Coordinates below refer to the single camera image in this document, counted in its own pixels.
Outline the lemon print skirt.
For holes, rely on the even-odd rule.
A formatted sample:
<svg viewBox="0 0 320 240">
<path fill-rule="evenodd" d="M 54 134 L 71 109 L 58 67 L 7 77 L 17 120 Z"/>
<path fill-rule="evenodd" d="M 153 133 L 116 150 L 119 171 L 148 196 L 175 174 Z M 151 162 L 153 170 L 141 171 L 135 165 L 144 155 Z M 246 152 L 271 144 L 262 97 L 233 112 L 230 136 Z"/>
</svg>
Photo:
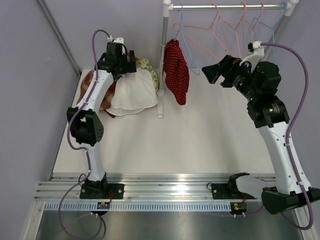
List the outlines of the lemon print skirt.
<svg viewBox="0 0 320 240">
<path fill-rule="evenodd" d="M 142 68 L 143 70 L 148 71 L 151 74 L 154 90 L 157 91 L 159 89 L 159 78 L 158 78 L 156 71 L 151 66 L 149 60 L 146 58 L 137 58 L 136 65 L 138 67 Z"/>
</svg>

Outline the white pleated skirt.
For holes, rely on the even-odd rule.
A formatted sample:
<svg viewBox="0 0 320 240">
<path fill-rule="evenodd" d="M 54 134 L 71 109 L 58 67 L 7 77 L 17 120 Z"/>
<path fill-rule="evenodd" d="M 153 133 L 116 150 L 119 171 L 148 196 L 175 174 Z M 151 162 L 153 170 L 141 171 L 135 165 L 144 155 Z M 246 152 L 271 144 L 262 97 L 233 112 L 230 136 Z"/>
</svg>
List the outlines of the white pleated skirt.
<svg viewBox="0 0 320 240">
<path fill-rule="evenodd" d="M 134 115 L 158 103 L 151 74 L 142 68 L 126 73 L 116 81 L 111 107 L 107 111 L 116 117 Z"/>
</svg>

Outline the pink hanger with plaid skirt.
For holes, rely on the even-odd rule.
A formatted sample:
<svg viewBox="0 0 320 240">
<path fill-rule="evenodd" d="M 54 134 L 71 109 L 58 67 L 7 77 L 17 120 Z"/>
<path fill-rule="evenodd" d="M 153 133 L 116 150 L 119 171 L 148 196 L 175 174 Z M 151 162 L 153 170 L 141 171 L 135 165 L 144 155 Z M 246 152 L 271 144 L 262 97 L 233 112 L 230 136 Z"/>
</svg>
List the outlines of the pink hanger with plaid skirt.
<svg viewBox="0 0 320 240">
<path fill-rule="evenodd" d="M 188 7 L 187 5 L 183 5 L 182 3 L 180 4 L 180 10 L 181 10 L 181 14 L 180 14 L 180 22 L 179 23 L 175 23 L 174 29 L 176 30 L 176 36 L 174 39 L 177 38 L 177 36 L 179 34 L 181 34 L 183 40 L 185 41 L 185 39 L 188 39 L 189 41 L 191 41 L 192 43 L 194 43 L 195 45 L 197 45 L 198 47 L 200 47 L 202 50 L 204 50 L 206 53 L 208 53 L 211 57 L 215 58 L 216 60 L 218 60 L 219 58 L 217 56 L 215 56 L 212 52 L 210 52 L 208 49 L 206 49 L 205 47 L 203 47 L 202 45 L 200 45 L 197 41 L 195 41 L 194 39 L 190 38 L 188 35 L 185 35 L 185 30 L 187 31 L 191 31 L 191 30 L 197 30 L 197 38 L 200 39 L 209 39 L 209 40 L 213 40 L 213 43 L 219 43 L 220 46 L 226 51 L 227 49 L 225 48 L 225 46 L 222 44 L 222 42 L 220 41 L 220 39 L 217 37 L 217 35 L 214 32 L 214 26 L 215 26 L 215 22 L 217 20 L 217 17 L 219 16 L 219 7 L 215 4 L 215 3 L 211 3 L 209 6 L 209 10 L 215 10 L 215 15 L 214 18 L 212 20 L 212 22 L 210 23 L 209 27 L 202 27 L 202 26 L 197 26 L 197 25 L 183 25 L 183 11 L 186 10 L 205 10 L 205 5 L 199 5 L 199 6 L 190 6 Z"/>
</svg>

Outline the red polka dot skirt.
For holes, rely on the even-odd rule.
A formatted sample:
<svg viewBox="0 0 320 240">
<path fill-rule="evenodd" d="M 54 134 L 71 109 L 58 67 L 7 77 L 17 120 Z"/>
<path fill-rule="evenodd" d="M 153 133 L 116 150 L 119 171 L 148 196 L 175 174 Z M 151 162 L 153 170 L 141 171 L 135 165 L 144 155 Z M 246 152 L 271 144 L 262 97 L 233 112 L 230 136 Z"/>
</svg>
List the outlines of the red polka dot skirt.
<svg viewBox="0 0 320 240">
<path fill-rule="evenodd" d="M 165 84 L 172 92 L 176 102 L 184 106 L 189 90 L 190 74 L 180 43 L 171 39 L 164 50 Z"/>
</svg>

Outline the beige red plaid skirt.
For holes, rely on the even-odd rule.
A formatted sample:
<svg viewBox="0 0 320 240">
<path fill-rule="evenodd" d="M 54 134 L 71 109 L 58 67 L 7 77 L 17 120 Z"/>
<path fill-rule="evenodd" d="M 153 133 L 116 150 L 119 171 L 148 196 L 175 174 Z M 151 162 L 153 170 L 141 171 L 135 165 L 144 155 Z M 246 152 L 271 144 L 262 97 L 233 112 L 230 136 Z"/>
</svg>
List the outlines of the beige red plaid skirt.
<svg viewBox="0 0 320 240">
<path fill-rule="evenodd" d="M 94 70 L 91 69 L 86 75 L 85 77 L 83 78 L 83 80 L 81 81 L 81 84 L 80 84 L 80 93 L 79 93 L 79 97 L 78 97 L 78 100 L 76 102 L 76 104 L 78 104 L 81 99 L 84 97 L 85 93 L 87 92 L 89 86 L 90 86 L 90 83 L 92 82 L 94 78 Z M 99 110 L 100 111 L 107 111 L 110 107 L 111 107 L 111 103 L 112 103 L 112 99 L 113 99 L 113 96 L 115 94 L 115 90 L 116 90 L 116 82 L 114 82 L 109 88 L 108 90 L 106 91 L 104 97 L 103 97 L 103 100 L 101 102 L 101 105 L 100 105 L 100 108 Z"/>
</svg>

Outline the pink wire hanger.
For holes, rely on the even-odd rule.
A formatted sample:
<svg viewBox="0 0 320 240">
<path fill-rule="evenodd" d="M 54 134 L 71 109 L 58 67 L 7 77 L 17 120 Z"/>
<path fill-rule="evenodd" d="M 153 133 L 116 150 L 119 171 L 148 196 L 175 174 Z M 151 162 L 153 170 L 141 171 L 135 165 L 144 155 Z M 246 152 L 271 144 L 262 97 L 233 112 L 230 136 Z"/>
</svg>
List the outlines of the pink wire hanger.
<svg viewBox="0 0 320 240">
<path fill-rule="evenodd" d="M 248 9 L 248 5 L 247 5 L 244 1 L 241 2 L 241 4 L 242 4 L 243 7 L 244 7 L 244 20 L 245 20 L 245 22 L 248 24 L 249 29 L 251 30 L 251 41 L 252 41 L 252 42 L 253 42 L 253 41 L 256 41 L 257 38 L 256 38 L 256 36 L 255 36 L 255 30 L 256 30 L 256 27 L 257 27 L 257 25 L 258 25 L 258 23 L 259 23 L 260 18 L 261 18 L 262 15 L 263 15 L 263 12 L 264 12 L 264 3 L 261 2 L 260 5 L 259 5 L 259 8 L 258 8 L 258 9 L 260 10 L 260 12 L 259 12 L 258 17 L 254 17 L 251 21 L 248 21 L 248 20 L 247 20 L 247 17 L 246 17 L 246 11 L 247 11 L 247 9 Z"/>
</svg>

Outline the blue wire hanger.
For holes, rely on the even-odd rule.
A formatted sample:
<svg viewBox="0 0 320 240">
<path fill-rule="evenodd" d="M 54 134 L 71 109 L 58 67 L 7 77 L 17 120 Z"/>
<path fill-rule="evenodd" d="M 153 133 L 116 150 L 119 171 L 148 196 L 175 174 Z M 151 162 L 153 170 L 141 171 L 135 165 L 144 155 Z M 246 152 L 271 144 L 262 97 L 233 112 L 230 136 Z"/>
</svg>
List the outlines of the blue wire hanger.
<svg viewBox="0 0 320 240">
<path fill-rule="evenodd" d="M 279 26 L 281 25 L 281 22 L 284 20 L 285 18 L 285 13 L 286 13 L 286 10 L 287 10 L 287 7 L 288 7 L 288 3 L 287 2 L 281 2 L 280 3 L 281 5 L 283 5 L 284 9 L 283 9 L 283 13 L 282 15 L 278 18 L 278 20 L 274 23 L 274 25 L 268 25 L 266 24 L 265 22 L 263 22 L 262 20 L 258 20 L 257 17 L 254 17 L 252 20 L 251 20 L 251 23 L 252 24 L 258 24 L 258 25 L 262 25 L 264 26 L 265 28 L 269 29 L 271 31 L 271 37 L 269 39 L 269 42 L 270 43 L 273 43 L 275 44 L 276 43 L 276 31 L 277 29 L 279 28 Z"/>
</svg>

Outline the dark red plaid skirt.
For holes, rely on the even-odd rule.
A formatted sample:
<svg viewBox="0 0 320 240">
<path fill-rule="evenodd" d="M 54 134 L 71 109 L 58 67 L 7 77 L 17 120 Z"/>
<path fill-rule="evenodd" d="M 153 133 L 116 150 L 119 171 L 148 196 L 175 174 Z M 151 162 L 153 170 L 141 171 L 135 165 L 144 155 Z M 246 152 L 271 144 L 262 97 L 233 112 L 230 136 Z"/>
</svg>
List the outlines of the dark red plaid skirt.
<svg viewBox="0 0 320 240">
<path fill-rule="evenodd" d="M 109 113 L 106 109 L 103 110 L 106 114 L 108 114 L 111 118 L 115 118 L 116 116 L 113 115 L 112 113 Z"/>
</svg>

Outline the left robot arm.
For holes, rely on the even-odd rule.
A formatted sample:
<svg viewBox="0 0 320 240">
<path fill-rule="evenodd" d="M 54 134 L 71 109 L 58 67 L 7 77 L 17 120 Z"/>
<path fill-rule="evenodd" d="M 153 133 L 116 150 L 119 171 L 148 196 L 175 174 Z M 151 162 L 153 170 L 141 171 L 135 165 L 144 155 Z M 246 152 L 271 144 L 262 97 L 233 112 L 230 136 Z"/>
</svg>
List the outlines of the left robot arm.
<svg viewBox="0 0 320 240">
<path fill-rule="evenodd" d="M 133 50 L 127 50 L 123 39 L 107 43 L 106 52 L 97 60 L 89 87 L 75 107 L 68 108 L 67 137 L 73 137 L 82 150 L 86 161 L 87 175 L 81 184 L 81 199 L 121 200 L 124 195 L 122 183 L 109 183 L 102 164 L 100 141 L 104 136 L 104 125 L 98 113 L 109 87 L 116 77 L 135 73 L 136 58 Z"/>
</svg>

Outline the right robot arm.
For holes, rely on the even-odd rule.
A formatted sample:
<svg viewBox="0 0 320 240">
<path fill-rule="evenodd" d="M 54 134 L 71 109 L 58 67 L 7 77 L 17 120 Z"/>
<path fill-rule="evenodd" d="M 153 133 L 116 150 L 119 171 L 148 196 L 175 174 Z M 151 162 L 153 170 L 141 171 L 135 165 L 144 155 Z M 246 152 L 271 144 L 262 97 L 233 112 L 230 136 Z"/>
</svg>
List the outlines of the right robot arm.
<svg viewBox="0 0 320 240">
<path fill-rule="evenodd" d="M 286 137 L 290 117 L 285 104 L 276 96 L 281 81 L 279 68 L 268 61 L 252 67 L 250 61 L 226 55 L 202 72 L 210 84 L 223 77 L 221 86 L 236 88 L 247 100 L 248 115 L 262 136 L 275 173 L 275 184 L 263 182 L 248 173 L 231 175 L 227 193 L 232 198 L 248 194 L 262 201 L 266 210 L 279 214 L 320 199 L 304 175 L 291 137 Z"/>
</svg>

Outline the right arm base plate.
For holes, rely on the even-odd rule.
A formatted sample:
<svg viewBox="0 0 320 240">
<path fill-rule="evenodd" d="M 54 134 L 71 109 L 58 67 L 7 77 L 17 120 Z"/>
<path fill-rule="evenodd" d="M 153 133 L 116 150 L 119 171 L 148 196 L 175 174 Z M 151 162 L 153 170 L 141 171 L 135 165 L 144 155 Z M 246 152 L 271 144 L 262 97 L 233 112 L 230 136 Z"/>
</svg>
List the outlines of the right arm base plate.
<svg viewBox="0 0 320 240">
<path fill-rule="evenodd" d="M 227 183 L 209 183 L 208 189 L 214 200 L 252 200 L 254 197 L 246 193 L 231 191 Z"/>
</svg>

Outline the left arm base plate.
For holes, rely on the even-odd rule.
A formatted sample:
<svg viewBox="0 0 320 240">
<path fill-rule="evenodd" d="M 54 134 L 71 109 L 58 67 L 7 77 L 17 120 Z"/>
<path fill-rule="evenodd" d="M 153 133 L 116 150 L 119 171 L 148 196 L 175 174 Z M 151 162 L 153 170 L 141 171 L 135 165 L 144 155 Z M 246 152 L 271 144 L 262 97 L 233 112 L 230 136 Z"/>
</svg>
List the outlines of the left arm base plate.
<svg viewBox="0 0 320 240">
<path fill-rule="evenodd" d="M 86 184 L 81 186 L 79 198 L 85 200 L 112 199 L 121 200 L 124 197 L 125 185 L 122 183 Z"/>
</svg>

